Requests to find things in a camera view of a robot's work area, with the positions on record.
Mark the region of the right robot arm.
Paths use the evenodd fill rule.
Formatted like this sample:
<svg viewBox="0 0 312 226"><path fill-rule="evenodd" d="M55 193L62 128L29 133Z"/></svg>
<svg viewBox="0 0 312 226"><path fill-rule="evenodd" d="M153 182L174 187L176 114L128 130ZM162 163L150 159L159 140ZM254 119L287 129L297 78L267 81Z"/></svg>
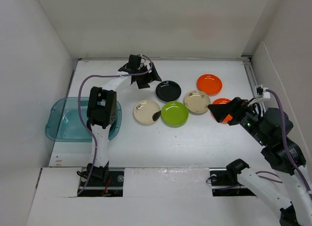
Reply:
<svg viewBox="0 0 312 226"><path fill-rule="evenodd" d="M241 125L263 147L261 154L276 172L288 197L261 179L242 159L226 166L224 176L231 184L248 188L277 216L282 226L312 224L311 183L306 178L306 159L300 147L287 137L293 124L287 114L267 108L257 114L251 101L234 98L226 104L210 104L208 109L218 123L230 115L228 125Z"/></svg>

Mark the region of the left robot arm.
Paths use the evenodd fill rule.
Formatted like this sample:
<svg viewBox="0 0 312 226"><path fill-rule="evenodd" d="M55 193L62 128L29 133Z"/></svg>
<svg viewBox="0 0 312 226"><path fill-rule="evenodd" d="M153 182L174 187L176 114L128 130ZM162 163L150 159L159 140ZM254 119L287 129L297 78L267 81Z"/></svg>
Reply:
<svg viewBox="0 0 312 226"><path fill-rule="evenodd" d="M117 75L92 75L90 78L110 78L100 87L92 87L87 107L87 122L83 126L92 136L92 156L87 165L86 179L97 185L104 185L109 180L108 143L109 131L117 119L117 94L133 83L139 89L150 87L153 81L161 81L154 63L146 55L130 55L128 62L118 69Z"/></svg>

